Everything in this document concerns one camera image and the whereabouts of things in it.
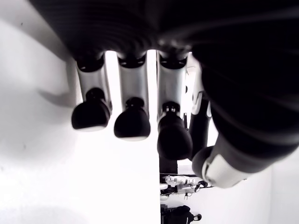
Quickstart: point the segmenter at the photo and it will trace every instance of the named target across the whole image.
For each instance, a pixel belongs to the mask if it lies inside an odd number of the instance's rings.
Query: black fingertip pad
[[[101,100],[90,100],[79,104],[71,116],[71,124],[74,129],[105,128],[109,120],[109,109]]]
[[[191,155],[192,139],[180,117],[169,114],[161,119],[157,149],[168,160],[183,160]]]
[[[147,138],[150,135],[148,115],[140,107],[129,107],[116,119],[114,134],[117,138]]]

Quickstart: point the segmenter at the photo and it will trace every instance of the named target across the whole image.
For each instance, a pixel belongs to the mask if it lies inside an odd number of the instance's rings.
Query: silver metal part
[[[100,88],[105,94],[105,101],[111,103],[109,82],[107,77],[106,63],[97,71],[83,72],[77,65],[82,98],[86,101],[86,93],[92,88]]]
[[[164,103],[174,102],[181,105],[186,71],[186,65],[181,69],[168,69],[160,64],[159,59],[157,60],[158,120],[163,116],[162,105]]]
[[[196,186],[197,182],[196,179],[192,178],[192,177],[188,177],[188,176],[167,176],[165,178],[165,182],[172,186],[178,186],[180,184],[188,184],[188,185],[192,185],[192,186]]]
[[[191,186],[189,184],[180,184],[177,186],[177,188],[178,188],[177,194],[185,194],[185,193],[193,194],[199,191],[199,189],[196,190],[194,186]]]
[[[200,111],[202,92],[198,92],[197,95],[195,95],[193,99],[195,99],[195,100],[193,100],[193,101],[195,101],[195,103],[193,103],[191,113],[196,115]]]
[[[161,201],[166,201],[168,198],[169,198],[168,195],[161,195],[161,196],[160,196],[160,200],[161,200]]]
[[[168,184],[167,183],[161,183],[160,184],[160,190],[165,190],[168,188]]]
[[[233,168],[220,154],[216,155],[211,162],[207,158],[202,167],[203,179],[220,188],[233,187],[250,175]]]
[[[193,107],[191,110],[191,113],[194,115],[199,113],[201,100],[202,100],[202,92],[204,91],[204,86],[201,81],[201,69],[199,63],[195,65],[195,72],[196,73],[195,73],[195,80],[194,80],[194,89],[192,94]]]
[[[210,118],[212,117],[211,113],[211,102],[209,101],[209,104],[207,105],[206,115]]]
[[[126,109],[126,102],[132,97],[141,98],[144,101],[144,109],[149,114],[149,91],[147,75],[147,59],[145,63],[133,69],[124,68],[119,64],[121,105]]]

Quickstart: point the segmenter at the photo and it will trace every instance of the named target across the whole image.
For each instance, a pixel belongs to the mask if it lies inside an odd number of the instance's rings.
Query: black object
[[[194,216],[186,205],[170,209],[161,205],[161,224],[189,224],[201,219],[201,214]]]
[[[248,166],[252,159],[268,166],[298,147],[298,1],[30,2],[77,61],[106,50],[192,51],[215,126],[227,150],[243,154]],[[98,110],[105,114],[102,104]]]
[[[110,111],[104,101],[101,89],[93,88],[86,94],[86,101],[75,107],[71,123],[74,129],[106,127],[110,119]]]
[[[118,138],[148,137],[150,135],[149,116],[140,98],[127,102],[127,109],[115,121],[114,134]]]
[[[182,119],[173,112],[168,112],[158,124],[159,155],[168,160],[183,160],[190,156],[192,139]]]
[[[207,146],[207,137],[211,118],[207,115],[209,100],[205,92],[202,92],[202,99],[198,114],[192,114],[190,118],[189,133],[193,142],[191,161],[197,152]]]

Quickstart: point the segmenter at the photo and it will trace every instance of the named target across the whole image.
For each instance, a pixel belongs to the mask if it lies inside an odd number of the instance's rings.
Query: robotic hand
[[[73,112],[75,129],[108,124],[112,104],[104,56],[113,50],[119,57],[123,107],[114,133],[146,138],[145,52],[156,49],[160,156],[189,158],[198,177],[228,188],[298,147],[297,1],[30,2],[78,63],[84,102]],[[179,95],[190,51],[201,74],[188,132]],[[219,136],[215,146],[206,147],[211,116]],[[136,124],[129,126],[133,118]]]

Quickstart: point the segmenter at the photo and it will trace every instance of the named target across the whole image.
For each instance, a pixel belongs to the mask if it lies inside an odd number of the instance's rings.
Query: white wall
[[[159,223],[155,52],[149,52],[153,132],[132,144],[113,135],[121,112],[115,53],[107,54],[110,124],[80,133],[70,123],[80,101],[77,74],[57,37],[21,0],[0,1],[0,30],[0,223]],[[140,184],[130,184],[136,177]]]

